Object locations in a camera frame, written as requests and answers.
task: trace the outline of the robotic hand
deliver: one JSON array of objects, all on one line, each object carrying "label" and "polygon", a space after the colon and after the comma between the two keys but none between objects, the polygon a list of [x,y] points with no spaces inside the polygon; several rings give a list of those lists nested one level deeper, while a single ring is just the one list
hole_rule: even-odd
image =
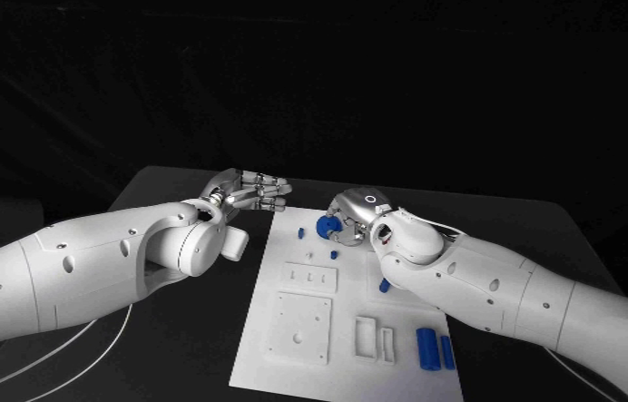
[{"label": "robotic hand", "polygon": [[394,210],[373,188],[335,195],[318,228],[342,245],[370,241],[396,288],[470,327],[555,351],[628,393],[623,296],[567,279],[403,208]]},{"label": "robotic hand", "polygon": [[285,179],[228,169],[197,199],[50,225],[0,248],[0,340],[66,328],[200,276],[249,241],[239,210],[283,211]]}]

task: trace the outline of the white slot piece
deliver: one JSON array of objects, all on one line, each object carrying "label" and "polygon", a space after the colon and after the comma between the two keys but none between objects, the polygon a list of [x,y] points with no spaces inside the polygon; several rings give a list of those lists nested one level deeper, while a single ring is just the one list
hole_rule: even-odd
[{"label": "white slot piece", "polygon": [[264,352],[309,364],[326,364],[331,300],[279,292]]},{"label": "white slot piece", "polygon": [[280,287],[335,293],[336,269],[306,264],[283,263]]},{"label": "white slot piece", "polygon": [[394,365],[394,344],[393,344],[393,330],[381,328],[378,330],[381,340],[381,363],[390,366]]},{"label": "white slot piece", "polygon": [[354,333],[354,356],[355,359],[374,363],[377,360],[375,351],[375,320],[355,316]]}]

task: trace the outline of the table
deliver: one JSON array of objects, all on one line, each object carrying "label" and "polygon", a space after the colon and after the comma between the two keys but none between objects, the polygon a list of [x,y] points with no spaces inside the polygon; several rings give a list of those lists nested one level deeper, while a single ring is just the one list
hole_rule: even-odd
[{"label": "table", "polygon": [[[109,210],[194,198],[216,173],[149,166]],[[347,188],[370,186],[286,178],[288,205],[318,210]],[[424,219],[455,226],[570,279],[620,294],[576,223],[554,203],[374,187]],[[136,302],[113,349],[92,370],[41,400],[298,400],[227,385],[272,216],[267,211],[237,214],[231,225],[249,233],[241,261],[218,258],[201,277],[165,286]],[[125,310],[100,318],[54,357],[0,385],[2,402],[34,397],[89,366],[118,334]],[[541,347],[476,331],[453,318],[447,322],[465,401],[544,400],[555,394],[564,400],[604,400]],[[53,350],[80,328],[10,340],[0,350],[0,377]]]}]

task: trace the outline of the blue screw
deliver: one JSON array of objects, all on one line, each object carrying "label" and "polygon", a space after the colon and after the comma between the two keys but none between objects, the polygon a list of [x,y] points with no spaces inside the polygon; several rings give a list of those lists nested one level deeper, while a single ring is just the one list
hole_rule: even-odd
[{"label": "blue screw", "polygon": [[385,293],[388,291],[390,282],[385,279],[381,279],[381,283],[378,284],[378,291]]}]

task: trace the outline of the black table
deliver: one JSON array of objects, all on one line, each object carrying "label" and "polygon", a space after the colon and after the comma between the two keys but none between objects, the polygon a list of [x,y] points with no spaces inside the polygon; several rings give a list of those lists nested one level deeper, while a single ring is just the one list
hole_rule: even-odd
[{"label": "black table", "polygon": [[[214,174],[148,167],[133,177],[110,210],[194,198]],[[292,178],[289,182],[288,205],[319,210],[347,188],[368,186]],[[570,279],[620,294],[576,223],[554,203],[377,187],[424,219],[455,226],[470,236],[511,248]],[[228,387],[272,216],[267,211],[239,213],[231,225],[249,233],[241,261],[218,258],[201,277],[165,286],[139,301],[103,359],[41,400],[296,399]],[[2,402],[44,393],[92,364],[118,334],[125,314],[126,309],[120,309],[99,319],[54,357],[0,384]],[[528,402],[553,400],[555,395],[564,400],[604,400],[541,347],[483,333],[452,318],[447,321],[465,401]],[[53,350],[82,327],[10,340],[0,349],[0,377]]]}]

